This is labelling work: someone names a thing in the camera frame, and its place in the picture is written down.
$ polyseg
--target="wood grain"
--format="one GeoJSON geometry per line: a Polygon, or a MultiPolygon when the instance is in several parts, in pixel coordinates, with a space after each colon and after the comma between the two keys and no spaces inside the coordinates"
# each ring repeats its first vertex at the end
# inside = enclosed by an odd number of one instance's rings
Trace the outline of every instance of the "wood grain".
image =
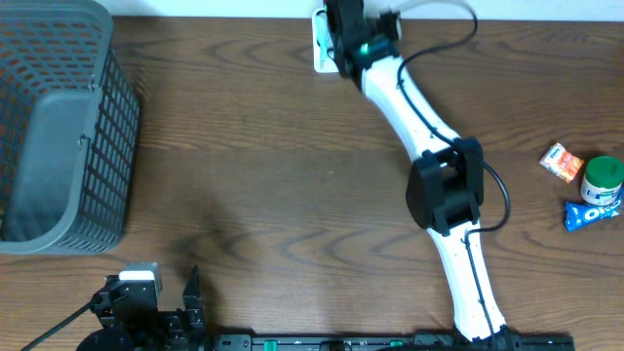
{"type": "MultiPolygon", "coordinates": [[[[256,332],[449,329],[431,239],[404,201],[409,161],[354,85],[312,68],[309,20],[116,19],[114,47],[144,99],[122,244],[95,257],[0,257],[0,349],[81,306],[130,261],[163,267],[163,309],[200,265],[211,323],[256,332]]],[[[497,302],[522,332],[569,332],[622,350],[624,221],[566,233],[579,201],[537,161],[555,141],[624,158],[624,26],[484,21],[463,48],[409,69],[443,118],[477,136],[513,200],[484,250],[497,302]]],[[[404,23],[403,52],[465,21],[404,23]]],[[[502,215],[487,180],[483,222],[502,215]]],[[[42,344],[73,349],[85,315],[42,344]]]]}

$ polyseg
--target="green lid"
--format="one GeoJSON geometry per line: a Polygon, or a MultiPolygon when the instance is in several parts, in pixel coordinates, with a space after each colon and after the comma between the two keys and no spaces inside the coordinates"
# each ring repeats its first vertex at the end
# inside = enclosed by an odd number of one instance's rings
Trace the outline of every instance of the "green lid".
{"type": "Polygon", "coordinates": [[[585,178],[596,187],[617,187],[624,181],[624,164],[615,157],[597,157],[587,164],[585,178]]]}

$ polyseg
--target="plastic basket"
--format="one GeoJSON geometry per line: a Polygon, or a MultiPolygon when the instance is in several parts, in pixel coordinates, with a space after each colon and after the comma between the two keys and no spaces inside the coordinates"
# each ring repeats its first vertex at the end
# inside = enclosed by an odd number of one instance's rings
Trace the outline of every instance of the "plastic basket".
{"type": "Polygon", "coordinates": [[[0,253],[120,241],[139,109],[112,29],[91,0],[0,1],[0,253]]]}

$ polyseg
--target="white background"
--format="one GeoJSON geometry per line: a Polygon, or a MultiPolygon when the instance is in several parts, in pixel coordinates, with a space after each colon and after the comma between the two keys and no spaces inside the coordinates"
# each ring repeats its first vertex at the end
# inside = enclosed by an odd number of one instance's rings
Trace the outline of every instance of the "white background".
{"type": "MultiPolygon", "coordinates": [[[[308,18],[322,0],[96,0],[118,16],[308,18]]],[[[403,0],[365,0],[387,8],[403,0]]],[[[624,0],[467,0],[482,20],[618,20],[624,0]]],[[[466,19],[448,5],[427,5],[404,18],[466,19]]]]}

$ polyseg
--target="candy wrapper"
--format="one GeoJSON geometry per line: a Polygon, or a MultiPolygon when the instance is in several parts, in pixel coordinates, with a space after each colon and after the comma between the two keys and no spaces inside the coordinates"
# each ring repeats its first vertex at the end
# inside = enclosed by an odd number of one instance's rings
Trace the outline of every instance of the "candy wrapper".
{"type": "Polygon", "coordinates": [[[622,206],[622,194],[624,194],[624,188],[620,190],[617,195],[617,199],[612,205],[603,207],[566,203],[565,229],[571,232],[603,218],[611,218],[617,215],[622,215],[622,212],[624,212],[624,206],[622,206]]]}
{"type": "Polygon", "coordinates": [[[567,152],[561,144],[556,143],[539,160],[539,164],[565,182],[571,182],[583,166],[583,160],[567,152]]]}

